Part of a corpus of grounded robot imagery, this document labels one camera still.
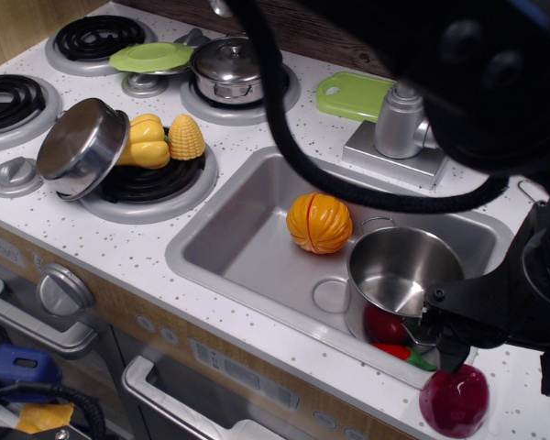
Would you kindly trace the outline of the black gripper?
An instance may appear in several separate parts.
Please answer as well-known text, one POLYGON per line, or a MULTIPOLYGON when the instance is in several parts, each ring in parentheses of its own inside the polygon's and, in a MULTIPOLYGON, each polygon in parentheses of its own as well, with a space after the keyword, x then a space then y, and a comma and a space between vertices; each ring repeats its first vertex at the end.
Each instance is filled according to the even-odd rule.
POLYGON ((541 392, 550 397, 550 203, 528 214, 490 273, 435 284, 424 293, 422 330, 439 369, 457 373, 470 349, 504 344, 540 352, 541 392))

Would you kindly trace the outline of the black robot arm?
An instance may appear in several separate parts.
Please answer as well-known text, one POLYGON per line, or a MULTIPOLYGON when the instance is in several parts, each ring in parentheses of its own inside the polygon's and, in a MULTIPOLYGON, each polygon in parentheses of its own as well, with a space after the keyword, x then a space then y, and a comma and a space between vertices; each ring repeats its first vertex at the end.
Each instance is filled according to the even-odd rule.
MULTIPOLYGON (((419 92, 440 148, 488 175, 476 190, 421 198, 368 190, 319 169, 296 144, 282 104, 281 55, 252 1, 229 9, 258 55, 271 135, 315 187, 384 211, 443 214, 475 209, 522 175, 550 197, 550 1, 311 1, 308 7, 369 45, 394 77, 419 92)), ((502 263, 425 294, 422 332, 440 367, 459 370, 471 347, 504 343, 541 353, 550 396, 550 199, 531 210, 502 263)))

